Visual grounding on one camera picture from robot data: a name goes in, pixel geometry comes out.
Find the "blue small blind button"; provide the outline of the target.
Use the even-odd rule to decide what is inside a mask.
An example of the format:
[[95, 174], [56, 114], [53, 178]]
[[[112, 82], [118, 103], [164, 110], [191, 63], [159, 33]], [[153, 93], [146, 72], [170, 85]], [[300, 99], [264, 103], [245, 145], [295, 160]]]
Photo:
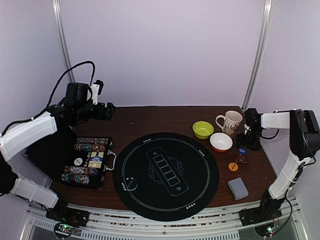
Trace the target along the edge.
[[247, 154], [247, 149], [244, 147], [239, 147], [238, 149], [238, 153], [241, 155], [246, 155]]

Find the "red black triangle button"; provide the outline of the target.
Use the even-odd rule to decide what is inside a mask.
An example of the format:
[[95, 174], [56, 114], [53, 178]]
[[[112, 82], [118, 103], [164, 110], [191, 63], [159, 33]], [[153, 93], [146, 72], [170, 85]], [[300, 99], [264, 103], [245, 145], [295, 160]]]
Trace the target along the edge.
[[247, 165], [247, 164], [248, 164], [247, 160], [245, 159], [245, 157], [244, 157], [242, 154], [240, 154], [240, 155], [238, 156], [238, 158], [236, 159], [235, 162], [236, 162], [237, 164], [244, 164], [244, 165]]

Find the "orange big blind button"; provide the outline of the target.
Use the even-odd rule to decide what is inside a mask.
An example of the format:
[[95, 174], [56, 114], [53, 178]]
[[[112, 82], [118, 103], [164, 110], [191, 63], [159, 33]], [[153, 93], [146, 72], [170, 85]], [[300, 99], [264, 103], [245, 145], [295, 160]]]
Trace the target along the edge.
[[239, 166], [236, 162], [231, 162], [228, 164], [228, 169], [232, 172], [236, 172], [239, 169]]

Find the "clear acrylic dealer puck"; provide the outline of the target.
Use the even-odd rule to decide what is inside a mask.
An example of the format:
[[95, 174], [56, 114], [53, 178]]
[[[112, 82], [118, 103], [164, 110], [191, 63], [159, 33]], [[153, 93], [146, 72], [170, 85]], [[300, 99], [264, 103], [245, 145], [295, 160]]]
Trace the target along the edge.
[[138, 187], [138, 181], [134, 177], [126, 177], [124, 180], [124, 190], [125, 191], [135, 191]]

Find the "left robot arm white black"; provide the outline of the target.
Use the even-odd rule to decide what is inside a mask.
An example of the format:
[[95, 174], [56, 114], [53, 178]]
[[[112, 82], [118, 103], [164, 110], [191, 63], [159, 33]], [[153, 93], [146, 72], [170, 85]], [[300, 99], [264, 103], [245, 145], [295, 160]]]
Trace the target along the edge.
[[102, 187], [109, 137], [78, 137], [74, 128], [87, 121], [109, 121], [112, 103], [98, 101], [103, 83], [69, 83], [65, 97], [39, 116], [20, 121], [0, 136], [0, 192], [13, 194], [51, 209], [61, 222], [72, 218], [68, 203], [53, 190], [36, 184], [12, 170], [9, 161], [25, 156], [51, 179], [74, 187]]

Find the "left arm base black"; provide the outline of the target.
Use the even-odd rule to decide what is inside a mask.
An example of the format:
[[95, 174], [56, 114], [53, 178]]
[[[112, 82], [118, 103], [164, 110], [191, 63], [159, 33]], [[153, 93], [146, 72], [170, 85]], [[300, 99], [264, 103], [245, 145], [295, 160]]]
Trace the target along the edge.
[[66, 198], [60, 195], [57, 196], [57, 203], [53, 207], [41, 207], [46, 211], [46, 217], [76, 228], [86, 227], [90, 215], [89, 212], [86, 210], [71, 208], [68, 206]]

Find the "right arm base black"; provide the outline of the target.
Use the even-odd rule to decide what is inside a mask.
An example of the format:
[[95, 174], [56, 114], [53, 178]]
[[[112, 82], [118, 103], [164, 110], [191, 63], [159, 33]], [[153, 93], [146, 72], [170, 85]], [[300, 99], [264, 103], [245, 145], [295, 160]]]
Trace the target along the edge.
[[258, 207], [245, 208], [239, 212], [242, 226], [254, 225], [273, 220], [274, 217], [281, 217], [281, 206], [284, 201], [285, 198], [273, 199], [267, 189], [263, 193]]

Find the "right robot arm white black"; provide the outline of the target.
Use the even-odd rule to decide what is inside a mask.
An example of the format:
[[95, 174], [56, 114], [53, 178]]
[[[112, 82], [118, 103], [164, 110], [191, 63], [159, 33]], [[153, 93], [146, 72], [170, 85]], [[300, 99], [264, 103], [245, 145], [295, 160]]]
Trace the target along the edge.
[[276, 180], [264, 192], [254, 211], [259, 220], [266, 221], [278, 211], [290, 188], [296, 184], [303, 169], [316, 163], [320, 149], [320, 127], [312, 110], [293, 109], [258, 113], [255, 108], [244, 111], [244, 132], [237, 134], [235, 146], [258, 151], [264, 130], [288, 130], [289, 154]]

